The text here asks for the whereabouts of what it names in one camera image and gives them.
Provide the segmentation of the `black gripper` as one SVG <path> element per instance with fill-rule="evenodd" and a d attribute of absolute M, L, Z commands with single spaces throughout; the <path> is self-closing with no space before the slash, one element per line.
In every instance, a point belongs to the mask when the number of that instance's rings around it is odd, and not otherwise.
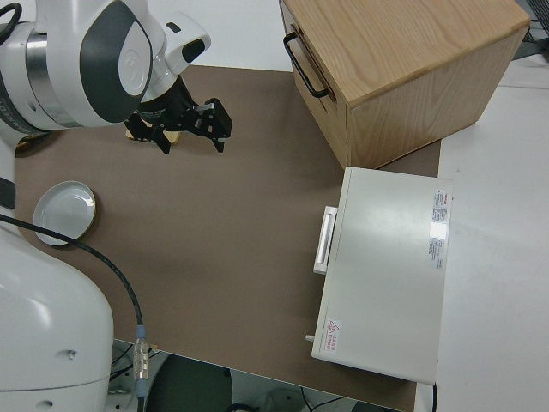
<path fill-rule="evenodd" d="M 137 113 L 124 121 L 131 138 L 154 143 L 165 155 L 170 153 L 172 144 L 161 127 L 184 127 L 185 131 L 206 137 L 218 153 L 224 152 L 225 141 L 232 133 L 232 119 L 220 100 L 212 98 L 197 106 L 182 79 L 177 79 L 161 96 L 142 102 Z"/>

